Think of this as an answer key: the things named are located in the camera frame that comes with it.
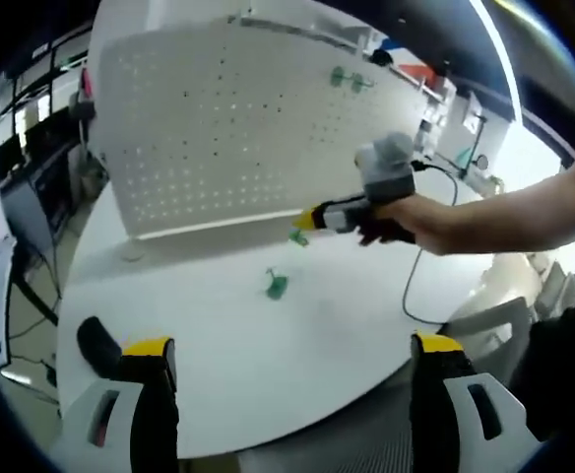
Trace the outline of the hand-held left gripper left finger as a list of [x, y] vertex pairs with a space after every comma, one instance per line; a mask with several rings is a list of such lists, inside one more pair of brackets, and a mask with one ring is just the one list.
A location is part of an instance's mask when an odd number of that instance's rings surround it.
[[86, 349], [97, 379], [64, 415], [50, 457], [61, 472], [177, 472], [175, 342]]

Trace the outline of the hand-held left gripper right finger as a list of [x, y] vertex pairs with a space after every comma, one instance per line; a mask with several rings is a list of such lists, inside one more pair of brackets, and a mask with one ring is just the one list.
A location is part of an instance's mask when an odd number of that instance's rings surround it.
[[414, 472], [520, 472], [541, 448], [524, 405], [456, 340], [415, 333], [412, 366]]

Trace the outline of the person's right hand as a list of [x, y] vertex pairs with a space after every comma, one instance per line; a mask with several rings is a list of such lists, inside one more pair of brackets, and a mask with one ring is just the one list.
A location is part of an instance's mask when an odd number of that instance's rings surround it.
[[402, 241], [423, 249], [438, 245], [443, 206], [413, 195], [372, 210], [358, 226], [359, 245]]

